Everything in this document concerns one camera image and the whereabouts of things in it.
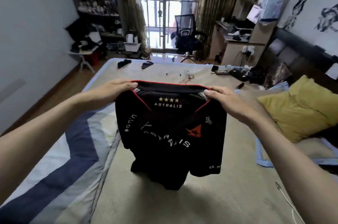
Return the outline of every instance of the person's left hand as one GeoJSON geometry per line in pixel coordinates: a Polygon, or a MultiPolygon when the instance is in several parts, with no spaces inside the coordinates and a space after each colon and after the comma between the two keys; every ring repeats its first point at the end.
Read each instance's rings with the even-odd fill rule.
{"type": "Polygon", "coordinates": [[[97,87],[96,89],[81,92],[74,97],[84,110],[95,110],[115,102],[118,95],[126,90],[133,90],[138,86],[128,80],[115,79],[97,87]]]}

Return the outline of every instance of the hand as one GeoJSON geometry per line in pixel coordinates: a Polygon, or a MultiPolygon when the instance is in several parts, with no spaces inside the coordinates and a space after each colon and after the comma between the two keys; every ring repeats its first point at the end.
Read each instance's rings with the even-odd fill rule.
{"type": "Polygon", "coordinates": [[[249,107],[236,93],[227,87],[212,86],[212,90],[205,90],[209,97],[219,101],[224,110],[240,122],[247,124],[258,113],[249,107]]]}
{"type": "Polygon", "coordinates": [[[138,86],[127,80],[115,79],[97,87],[96,89],[79,93],[74,97],[85,111],[99,109],[115,102],[116,98],[126,90],[133,90],[138,86]]]}

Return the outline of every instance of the black jersey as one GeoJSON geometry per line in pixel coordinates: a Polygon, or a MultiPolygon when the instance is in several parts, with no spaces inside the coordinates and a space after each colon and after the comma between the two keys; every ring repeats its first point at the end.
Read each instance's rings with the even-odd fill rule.
{"type": "Polygon", "coordinates": [[[178,190],[188,172],[219,174],[226,112],[208,99],[199,85],[138,82],[116,99],[117,124],[123,145],[143,172],[166,189],[178,190]]]}

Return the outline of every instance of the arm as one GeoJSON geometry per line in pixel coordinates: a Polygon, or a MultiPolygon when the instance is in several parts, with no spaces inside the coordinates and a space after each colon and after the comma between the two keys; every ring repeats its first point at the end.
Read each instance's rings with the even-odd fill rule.
{"type": "Polygon", "coordinates": [[[224,87],[212,89],[205,94],[218,100],[260,139],[305,223],[337,223],[338,184],[233,91],[224,87]]]}
{"type": "Polygon", "coordinates": [[[82,112],[114,102],[137,83],[114,80],[79,93],[16,130],[0,137],[0,205],[82,112]]]}

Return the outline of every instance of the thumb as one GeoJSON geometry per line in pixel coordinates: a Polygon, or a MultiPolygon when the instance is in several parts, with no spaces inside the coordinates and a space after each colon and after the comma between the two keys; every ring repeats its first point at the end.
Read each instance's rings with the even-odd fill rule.
{"type": "Polygon", "coordinates": [[[223,94],[214,90],[205,90],[204,94],[207,95],[209,98],[216,99],[217,101],[221,101],[222,98],[224,97],[223,94]]]}
{"type": "Polygon", "coordinates": [[[133,90],[138,86],[138,83],[123,83],[121,85],[118,85],[118,92],[122,93],[126,90],[133,90]]]}

